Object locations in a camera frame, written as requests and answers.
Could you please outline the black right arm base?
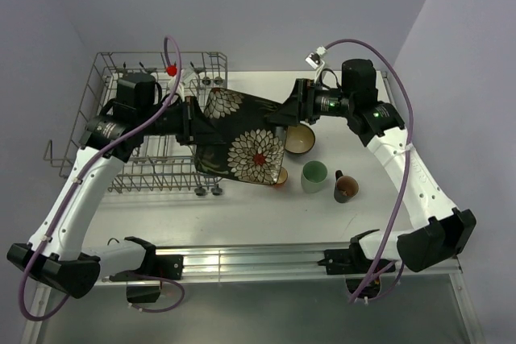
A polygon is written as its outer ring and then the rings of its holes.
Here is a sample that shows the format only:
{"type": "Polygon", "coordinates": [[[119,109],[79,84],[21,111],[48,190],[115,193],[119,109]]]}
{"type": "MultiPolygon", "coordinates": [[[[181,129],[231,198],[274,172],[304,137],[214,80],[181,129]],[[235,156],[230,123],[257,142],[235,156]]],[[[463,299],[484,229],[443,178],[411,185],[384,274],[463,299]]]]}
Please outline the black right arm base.
{"type": "Polygon", "coordinates": [[[325,267],[329,276],[366,274],[372,264],[367,259],[359,244],[352,244],[343,249],[327,249],[323,259],[317,264],[325,267]]]}

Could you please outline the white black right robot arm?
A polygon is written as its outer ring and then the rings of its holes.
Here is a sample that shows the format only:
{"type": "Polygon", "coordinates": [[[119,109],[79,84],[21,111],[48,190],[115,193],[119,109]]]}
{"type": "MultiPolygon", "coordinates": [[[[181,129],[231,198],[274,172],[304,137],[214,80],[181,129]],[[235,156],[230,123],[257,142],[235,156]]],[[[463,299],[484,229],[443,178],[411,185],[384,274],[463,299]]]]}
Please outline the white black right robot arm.
{"type": "Polygon", "coordinates": [[[459,255],[476,226],[472,211],[459,209],[443,192],[411,145],[408,125],[392,104],[379,100],[372,62],[346,60],[341,70],[336,89],[324,89],[320,80],[297,79],[269,122],[294,126],[322,116],[345,118],[402,195],[410,230],[394,232],[389,222],[384,230],[355,236],[348,254],[351,266],[367,271],[383,259],[419,272],[459,255]]]}

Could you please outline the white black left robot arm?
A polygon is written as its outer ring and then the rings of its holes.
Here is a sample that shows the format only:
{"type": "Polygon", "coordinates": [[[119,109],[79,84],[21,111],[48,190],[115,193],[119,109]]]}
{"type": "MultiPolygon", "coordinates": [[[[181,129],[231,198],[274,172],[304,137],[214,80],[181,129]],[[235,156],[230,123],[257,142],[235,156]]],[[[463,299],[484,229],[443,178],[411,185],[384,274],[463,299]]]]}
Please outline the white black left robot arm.
{"type": "Polygon", "coordinates": [[[157,269],[156,246],[137,237],[87,250],[85,234],[114,178],[145,137],[173,135],[181,145],[223,143],[195,97],[161,97],[156,78],[129,73],[117,81],[116,96],[88,121],[76,159],[44,223],[27,243],[15,243],[7,258],[32,278],[66,296],[85,296],[102,277],[129,271],[147,279],[157,269]]]}

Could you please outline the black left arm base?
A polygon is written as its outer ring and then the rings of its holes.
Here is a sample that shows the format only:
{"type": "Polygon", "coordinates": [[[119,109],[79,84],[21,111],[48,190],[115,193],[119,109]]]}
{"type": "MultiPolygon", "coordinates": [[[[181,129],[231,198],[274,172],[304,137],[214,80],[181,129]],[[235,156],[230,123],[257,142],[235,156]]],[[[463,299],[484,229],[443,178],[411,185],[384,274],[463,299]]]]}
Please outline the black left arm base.
{"type": "Polygon", "coordinates": [[[150,268],[144,271],[125,271],[110,276],[112,282],[136,281],[144,276],[162,278],[167,280],[180,280],[184,267],[183,255],[158,255],[150,268]]]}

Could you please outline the black floral square plate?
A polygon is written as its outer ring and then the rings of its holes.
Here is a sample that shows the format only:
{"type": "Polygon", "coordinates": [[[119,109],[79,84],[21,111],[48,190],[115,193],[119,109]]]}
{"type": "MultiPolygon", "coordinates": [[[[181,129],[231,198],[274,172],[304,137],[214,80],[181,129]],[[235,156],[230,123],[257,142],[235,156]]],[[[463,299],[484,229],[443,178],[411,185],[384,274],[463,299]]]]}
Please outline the black floral square plate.
{"type": "Polygon", "coordinates": [[[285,155],[286,131],[268,122],[277,102],[214,88],[204,115],[222,136],[221,145],[197,145],[196,169],[204,174],[250,184],[275,185],[285,155]]]}

